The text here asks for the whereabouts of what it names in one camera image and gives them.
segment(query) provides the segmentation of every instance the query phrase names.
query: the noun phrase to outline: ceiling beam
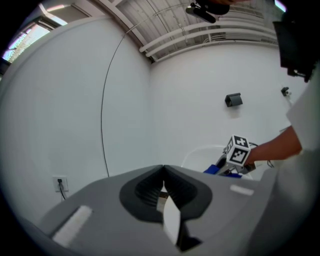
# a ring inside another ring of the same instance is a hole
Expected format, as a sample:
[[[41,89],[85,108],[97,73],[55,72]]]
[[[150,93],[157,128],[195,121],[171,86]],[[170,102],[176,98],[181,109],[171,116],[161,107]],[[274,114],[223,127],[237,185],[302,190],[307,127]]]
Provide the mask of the ceiling beam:
[[[246,45],[248,45],[248,44],[250,44],[250,45],[260,45],[260,46],[262,45],[262,46],[278,48],[278,46],[276,44],[267,43],[267,42],[258,42],[258,41],[246,41],[246,40],[212,41],[212,42],[196,44],[196,45],[193,45],[193,46],[190,46],[190,47],[183,48],[181,50],[177,50],[175,52],[172,52],[172,53],[170,53],[170,54],[168,54],[168,55],[156,60],[155,62],[161,62],[161,61],[164,61],[165,59],[167,59],[169,57],[172,57],[172,56],[175,56],[175,55],[178,55],[178,54],[182,54],[184,52],[191,51],[193,49],[197,49],[197,48],[201,48],[201,47],[212,46],[212,45],[234,44],[234,43],[246,44]]]
[[[211,42],[211,35],[210,34],[208,34],[208,40],[209,40],[209,42]]]
[[[112,4],[113,4],[114,6],[117,6],[117,5],[120,4],[122,1],[123,1],[123,0],[114,0]]]
[[[218,35],[213,35],[213,36],[210,36],[211,38],[211,41],[214,40],[216,41],[217,39],[222,39],[222,40],[248,40],[248,39],[253,39],[253,40],[261,40],[261,38],[259,36],[256,36],[254,34],[218,34]],[[209,38],[206,38],[202,43],[207,43],[207,42],[211,42],[209,40]]]
[[[185,39],[191,39],[195,38],[198,36],[203,36],[207,34],[216,34],[216,33],[238,33],[238,34],[244,34],[244,35],[256,35],[256,36],[262,36],[262,37],[267,37],[271,38],[273,40],[277,40],[277,37],[275,35],[271,35],[265,32],[260,32],[260,31],[255,31],[255,30],[250,30],[250,29],[243,29],[243,28],[215,28],[215,29],[209,29],[209,30],[202,30],[199,32],[191,33],[191,34],[186,34],[184,36],[181,36],[177,39],[171,40],[169,42],[166,42],[162,44],[161,46],[153,49],[152,51],[148,52],[145,56],[150,57],[151,55],[173,45],[176,43],[179,43]]]
[[[141,23],[144,23],[147,20],[150,20],[151,18],[154,18],[155,16],[158,16],[161,13],[164,13],[166,11],[169,11],[169,10],[173,9],[173,8],[181,7],[181,6],[185,6],[185,5],[189,5],[189,3],[177,4],[177,5],[173,5],[173,6],[170,6],[168,8],[162,9],[162,10],[154,13],[152,16],[149,16],[149,17],[145,18],[144,20],[140,21],[138,24],[134,25],[130,30],[133,30],[135,27],[139,26]]]
[[[222,16],[222,17],[219,17],[219,21],[221,21],[221,22],[244,22],[244,19],[243,18],[230,18],[230,17],[223,17]],[[245,22],[265,27],[265,24],[261,21],[254,21],[254,20],[246,19]]]
[[[196,23],[196,24],[192,24],[192,25],[188,25],[185,27],[181,27],[178,28],[174,31],[171,31],[167,34],[164,34],[160,37],[158,37],[157,39],[147,43],[146,45],[144,45],[143,47],[141,47],[139,49],[139,51],[142,53],[144,52],[146,49],[150,48],[151,46],[154,46],[155,44],[170,38],[172,36],[175,36],[177,34],[182,33],[183,31],[190,31],[190,30],[194,30],[194,29],[198,29],[198,28],[205,28],[205,27],[210,27],[210,26],[233,26],[233,27],[245,27],[245,28],[250,28],[250,29],[257,29],[257,30],[261,30],[267,33],[270,33],[272,35],[276,35],[276,32],[270,28],[266,28],[265,26],[262,25],[256,25],[256,24],[252,24],[252,23],[247,23],[247,22],[239,22],[239,21],[217,21],[216,23],[208,23],[208,22],[200,22],[200,23]]]
[[[119,18],[121,22],[127,27],[127,33],[132,32],[136,38],[141,42],[142,45],[146,45],[146,39],[141,35],[141,33],[136,29],[131,29],[134,25],[131,21],[114,5],[114,3],[108,0],[91,0],[91,2],[99,2],[101,5],[105,6],[114,16]]]

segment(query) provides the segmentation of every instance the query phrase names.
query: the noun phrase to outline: security camera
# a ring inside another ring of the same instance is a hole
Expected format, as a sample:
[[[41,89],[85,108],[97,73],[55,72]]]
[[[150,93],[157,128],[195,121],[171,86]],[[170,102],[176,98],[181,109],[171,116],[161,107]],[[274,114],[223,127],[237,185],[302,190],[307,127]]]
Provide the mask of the security camera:
[[[290,96],[291,95],[291,91],[289,91],[289,87],[283,87],[281,89],[281,93],[283,96]]]
[[[192,2],[185,12],[209,23],[216,22],[216,18],[210,14],[224,15],[230,9],[229,5],[213,3],[209,0],[197,0],[196,2],[198,5]]]

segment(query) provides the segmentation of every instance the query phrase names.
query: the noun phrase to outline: human arm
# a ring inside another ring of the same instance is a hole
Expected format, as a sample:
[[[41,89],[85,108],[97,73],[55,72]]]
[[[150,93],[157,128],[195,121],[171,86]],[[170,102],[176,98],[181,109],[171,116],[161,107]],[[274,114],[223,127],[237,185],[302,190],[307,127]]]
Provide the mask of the human arm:
[[[299,154],[301,149],[296,132],[290,126],[273,140],[251,149],[245,165],[255,161],[284,160]]]

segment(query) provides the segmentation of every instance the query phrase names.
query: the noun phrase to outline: ceiling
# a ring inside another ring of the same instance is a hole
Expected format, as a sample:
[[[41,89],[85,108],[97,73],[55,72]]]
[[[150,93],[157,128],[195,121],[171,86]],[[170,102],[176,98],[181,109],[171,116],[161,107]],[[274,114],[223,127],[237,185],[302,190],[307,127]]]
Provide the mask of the ceiling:
[[[272,0],[251,0],[215,15],[211,24],[188,15],[185,9],[195,0],[91,0],[99,2],[132,32],[140,52],[158,62],[199,47],[225,43],[277,46],[272,21],[282,12]]]

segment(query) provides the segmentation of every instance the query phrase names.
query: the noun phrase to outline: electrical outlet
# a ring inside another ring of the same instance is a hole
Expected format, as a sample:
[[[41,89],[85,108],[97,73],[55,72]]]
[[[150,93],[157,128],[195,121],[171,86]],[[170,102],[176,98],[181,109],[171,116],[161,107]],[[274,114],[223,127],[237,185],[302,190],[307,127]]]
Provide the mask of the electrical outlet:
[[[52,177],[52,181],[53,181],[53,185],[54,185],[55,191],[56,192],[60,192],[58,179],[62,180],[62,184],[61,184],[62,191],[69,191],[67,177],[66,176],[61,176],[61,175]]]

